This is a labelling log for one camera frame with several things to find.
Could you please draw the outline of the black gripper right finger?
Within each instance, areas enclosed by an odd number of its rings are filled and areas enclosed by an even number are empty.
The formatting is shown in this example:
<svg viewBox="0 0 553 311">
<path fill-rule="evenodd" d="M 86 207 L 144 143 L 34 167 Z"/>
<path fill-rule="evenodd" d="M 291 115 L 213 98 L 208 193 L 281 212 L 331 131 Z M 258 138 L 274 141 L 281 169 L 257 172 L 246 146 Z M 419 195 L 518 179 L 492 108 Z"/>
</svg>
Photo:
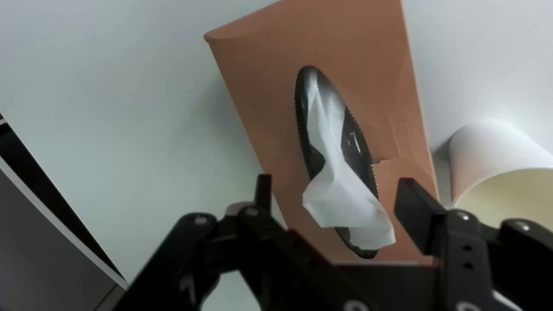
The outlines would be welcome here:
<svg viewBox="0 0 553 311">
<path fill-rule="evenodd" d="M 553 231 L 523 219 L 483 224 L 445 209 L 416 179 L 400 178 L 393 214 L 417 250 L 436 259 L 445 311 L 504 311 L 493 293 L 521 311 L 553 311 Z"/>
</svg>

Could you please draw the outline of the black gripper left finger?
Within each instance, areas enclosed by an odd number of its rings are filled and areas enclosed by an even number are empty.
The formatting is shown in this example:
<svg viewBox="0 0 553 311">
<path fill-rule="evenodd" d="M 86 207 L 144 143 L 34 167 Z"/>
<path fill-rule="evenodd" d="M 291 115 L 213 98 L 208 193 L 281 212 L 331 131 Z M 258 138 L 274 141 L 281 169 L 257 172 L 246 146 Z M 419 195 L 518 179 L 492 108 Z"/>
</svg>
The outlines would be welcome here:
<svg viewBox="0 0 553 311">
<path fill-rule="evenodd" d="M 201 311 L 224 273 L 236 271 L 260 311 L 369 311 L 369 299 L 296 231 L 270 216 L 270 178 L 222 217 L 175 221 L 113 311 Z"/>
</svg>

